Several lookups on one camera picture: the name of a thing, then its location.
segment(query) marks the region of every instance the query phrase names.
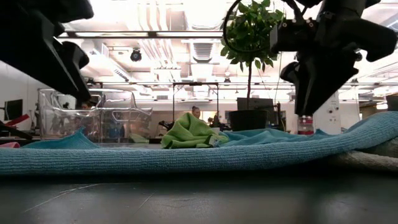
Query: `pink cloth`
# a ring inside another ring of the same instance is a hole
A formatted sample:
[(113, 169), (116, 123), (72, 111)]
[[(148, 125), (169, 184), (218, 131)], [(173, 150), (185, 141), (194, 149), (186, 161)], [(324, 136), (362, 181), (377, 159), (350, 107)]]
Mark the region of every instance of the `pink cloth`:
[(20, 147), (20, 145), (19, 145), (19, 143), (18, 142), (9, 142), (9, 143), (5, 143), (5, 144), (2, 144), (2, 145), (0, 145), (0, 147), (10, 147), (10, 148), (19, 148)]

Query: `green towel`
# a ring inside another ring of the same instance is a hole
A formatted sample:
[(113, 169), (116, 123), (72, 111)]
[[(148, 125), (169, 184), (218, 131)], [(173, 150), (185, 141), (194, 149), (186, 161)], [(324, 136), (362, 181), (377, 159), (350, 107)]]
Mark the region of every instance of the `green towel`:
[(162, 138), (165, 149), (212, 147), (215, 142), (228, 142), (228, 137), (216, 134), (204, 121), (185, 113)]
[(134, 143), (149, 143), (148, 139), (138, 134), (130, 134), (130, 138), (134, 141)]

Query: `desk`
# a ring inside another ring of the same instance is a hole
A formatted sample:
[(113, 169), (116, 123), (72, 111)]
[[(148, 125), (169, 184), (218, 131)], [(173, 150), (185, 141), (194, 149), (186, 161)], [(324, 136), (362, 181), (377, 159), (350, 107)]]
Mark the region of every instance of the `desk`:
[(2, 224), (366, 224), (398, 220), (398, 178), (313, 167), (6, 179), (0, 185), (0, 198)]

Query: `blue towel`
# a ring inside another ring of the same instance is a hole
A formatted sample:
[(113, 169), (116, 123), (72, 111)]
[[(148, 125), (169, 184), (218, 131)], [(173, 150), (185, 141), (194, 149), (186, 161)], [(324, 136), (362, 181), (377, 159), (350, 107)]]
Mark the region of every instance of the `blue towel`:
[(289, 134), (284, 131), (276, 129), (258, 129), (249, 131), (236, 131), (225, 132), (220, 135), (227, 136), (229, 141), (222, 144), (217, 142), (216, 147), (229, 147), (229, 146), (248, 146), (258, 144), (269, 144), (275, 142), (299, 142), (299, 141), (312, 141), (332, 137), (321, 130), (317, 130), (315, 134), (304, 136), (299, 134)]
[[(77, 132), (67, 141), (38, 142), (23, 149), (0, 149), (0, 175), (148, 174), (259, 170), (366, 149), (398, 136), (398, 112), (378, 113), (344, 134), (308, 141), (284, 141), (213, 149), (97, 148)], [(73, 144), (75, 149), (67, 149)]]

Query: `tree trunk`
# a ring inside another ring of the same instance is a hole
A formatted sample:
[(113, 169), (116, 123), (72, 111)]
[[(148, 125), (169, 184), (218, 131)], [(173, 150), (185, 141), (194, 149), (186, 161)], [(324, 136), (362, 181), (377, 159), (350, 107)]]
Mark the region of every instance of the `tree trunk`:
[(250, 62), (249, 64), (249, 80), (248, 80), (248, 96), (246, 97), (246, 109), (249, 109), (249, 105), (250, 105), (250, 92), (251, 92), (251, 64), (252, 62)]

